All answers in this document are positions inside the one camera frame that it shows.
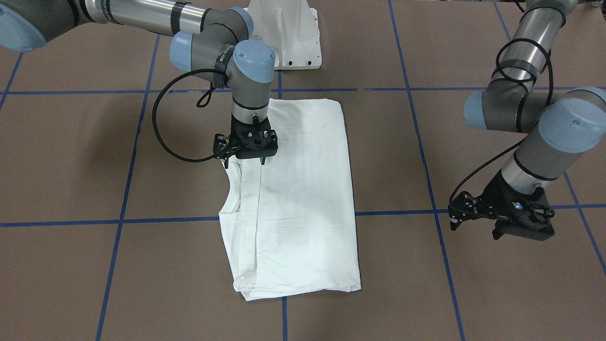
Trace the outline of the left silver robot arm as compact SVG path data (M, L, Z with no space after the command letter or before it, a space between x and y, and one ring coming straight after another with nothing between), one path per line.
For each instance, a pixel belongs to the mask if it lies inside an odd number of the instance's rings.
M576 0L528 0L511 41L496 56L491 81L466 99L465 123L476 129L525 134L480 196L453 190L450 228L489 219L492 235L537 241L554 235L545 189L605 135L605 92L578 87L565 94L533 91L539 76L553 78L551 47Z

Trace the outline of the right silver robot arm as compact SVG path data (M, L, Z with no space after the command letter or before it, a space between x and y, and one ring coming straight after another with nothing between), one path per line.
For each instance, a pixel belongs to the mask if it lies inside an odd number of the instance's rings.
M265 162L278 150L278 138L267 117L275 54L266 43L254 40L254 23L242 7L206 9L177 0L3 0L1 45L30 52L85 23L112 23L171 37L169 59L182 74L171 80L153 105L152 123L161 147L173 157L191 163L171 150L160 135L157 110L165 93L180 80L197 76L210 89L197 102L210 103L217 89L232 91L230 133L217 134L211 158L258 158Z

